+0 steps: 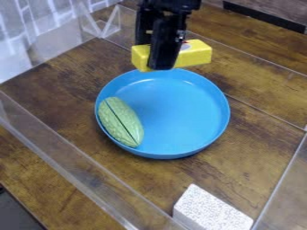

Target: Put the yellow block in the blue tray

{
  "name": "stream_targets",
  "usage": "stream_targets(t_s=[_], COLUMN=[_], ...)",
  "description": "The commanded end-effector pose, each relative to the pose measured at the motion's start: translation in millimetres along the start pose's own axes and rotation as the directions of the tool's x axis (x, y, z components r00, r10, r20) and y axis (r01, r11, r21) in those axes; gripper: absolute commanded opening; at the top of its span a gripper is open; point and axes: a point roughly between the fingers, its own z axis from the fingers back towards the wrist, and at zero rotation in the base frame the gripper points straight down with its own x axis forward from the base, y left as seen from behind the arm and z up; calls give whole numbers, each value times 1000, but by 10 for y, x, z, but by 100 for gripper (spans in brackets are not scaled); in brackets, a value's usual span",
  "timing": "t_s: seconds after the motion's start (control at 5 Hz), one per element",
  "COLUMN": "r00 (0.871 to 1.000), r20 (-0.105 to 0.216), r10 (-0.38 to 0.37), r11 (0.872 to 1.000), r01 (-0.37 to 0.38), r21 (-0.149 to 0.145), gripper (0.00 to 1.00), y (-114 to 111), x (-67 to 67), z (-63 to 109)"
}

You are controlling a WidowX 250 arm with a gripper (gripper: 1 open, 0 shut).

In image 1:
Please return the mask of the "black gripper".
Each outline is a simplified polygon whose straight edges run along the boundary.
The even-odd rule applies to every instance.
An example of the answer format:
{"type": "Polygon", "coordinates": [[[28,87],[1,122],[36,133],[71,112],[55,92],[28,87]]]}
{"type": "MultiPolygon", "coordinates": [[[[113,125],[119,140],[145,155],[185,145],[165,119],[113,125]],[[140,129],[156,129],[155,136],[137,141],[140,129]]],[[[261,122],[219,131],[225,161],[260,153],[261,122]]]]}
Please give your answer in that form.
{"type": "Polygon", "coordinates": [[[200,9],[200,4],[201,0],[140,0],[136,11],[136,45],[151,41],[148,67],[152,70],[173,68],[185,37],[185,19],[192,11],[200,9]]]}

